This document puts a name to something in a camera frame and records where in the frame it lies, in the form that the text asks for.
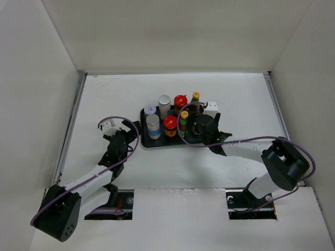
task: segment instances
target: white table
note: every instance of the white table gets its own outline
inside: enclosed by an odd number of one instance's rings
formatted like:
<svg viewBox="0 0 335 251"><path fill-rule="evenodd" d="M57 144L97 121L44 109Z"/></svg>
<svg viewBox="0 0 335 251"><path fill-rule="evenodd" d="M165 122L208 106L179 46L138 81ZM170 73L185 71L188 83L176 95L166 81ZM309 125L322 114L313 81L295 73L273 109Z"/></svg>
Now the white table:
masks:
<svg viewBox="0 0 335 251"><path fill-rule="evenodd" d="M160 95L191 98L194 91L201 101L218 101L219 128L235 138L284 135L263 74L88 76L61 184L89 172L106 151L100 119L139 120ZM36 231L31 250L333 250L310 188L275 203L277 221L229 221L224 189L210 188L244 187L265 172L260 163L208 149L140 145L114 182L136 189L132 221L80 222L63 244Z"/></svg>

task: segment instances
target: white wall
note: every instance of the white wall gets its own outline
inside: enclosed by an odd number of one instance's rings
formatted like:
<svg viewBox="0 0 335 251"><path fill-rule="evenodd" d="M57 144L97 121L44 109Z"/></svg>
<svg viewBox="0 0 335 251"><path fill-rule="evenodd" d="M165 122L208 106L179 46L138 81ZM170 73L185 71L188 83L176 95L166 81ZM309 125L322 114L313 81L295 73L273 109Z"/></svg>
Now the white wall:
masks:
<svg viewBox="0 0 335 251"><path fill-rule="evenodd" d="M40 0L0 0L0 249L28 250L78 75Z"/></svg>
<svg viewBox="0 0 335 251"><path fill-rule="evenodd" d="M314 0L271 77L288 131L316 159L309 182L335 240L335 0Z"/></svg>
<svg viewBox="0 0 335 251"><path fill-rule="evenodd" d="M271 70L311 0L43 0L77 69Z"/></svg>

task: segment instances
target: blue label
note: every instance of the blue label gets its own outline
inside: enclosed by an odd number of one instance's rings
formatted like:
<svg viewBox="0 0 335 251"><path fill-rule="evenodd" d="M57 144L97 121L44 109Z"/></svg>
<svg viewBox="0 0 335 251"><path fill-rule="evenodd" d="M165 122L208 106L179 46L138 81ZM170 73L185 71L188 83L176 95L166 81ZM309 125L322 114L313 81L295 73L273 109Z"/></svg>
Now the blue label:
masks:
<svg viewBox="0 0 335 251"><path fill-rule="evenodd" d="M158 130L156 130L156 131L151 131L151 130L148 129L148 131L149 131L149 134L150 134L151 136L157 136L158 134L161 133L161 129L158 129Z"/></svg>

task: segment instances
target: bottle with yellow cap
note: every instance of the bottle with yellow cap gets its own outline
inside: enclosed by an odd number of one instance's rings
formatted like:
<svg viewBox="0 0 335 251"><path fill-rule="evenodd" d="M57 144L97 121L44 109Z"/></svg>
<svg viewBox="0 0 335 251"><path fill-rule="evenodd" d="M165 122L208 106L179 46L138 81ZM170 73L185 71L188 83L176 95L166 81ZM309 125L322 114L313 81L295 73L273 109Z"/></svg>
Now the bottle with yellow cap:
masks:
<svg viewBox="0 0 335 251"><path fill-rule="evenodd" d="M180 114L179 129L183 137L187 136L187 123L188 123L188 112L182 111L182 113Z"/></svg>
<svg viewBox="0 0 335 251"><path fill-rule="evenodd" d="M192 97L191 103L199 102L199 98L200 98L200 93L199 92L193 92L193 97ZM189 110L192 113L199 113L200 112L200 104L189 106Z"/></svg>

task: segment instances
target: red lid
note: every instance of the red lid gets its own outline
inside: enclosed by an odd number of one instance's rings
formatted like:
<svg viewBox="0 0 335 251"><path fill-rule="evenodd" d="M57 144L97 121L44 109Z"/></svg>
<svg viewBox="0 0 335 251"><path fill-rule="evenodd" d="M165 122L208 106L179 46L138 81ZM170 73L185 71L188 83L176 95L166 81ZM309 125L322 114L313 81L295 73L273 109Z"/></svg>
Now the red lid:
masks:
<svg viewBox="0 0 335 251"><path fill-rule="evenodd" d="M174 104L176 106L185 106L187 104L187 98L184 95L178 95L174 98Z"/></svg>
<svg viewBox="0 0 335 251"><path fill-rule="evenodd" d="M177 128L177 118L174 116L167 116L164 119L163 124L167 129L175 129Z"/></svg>

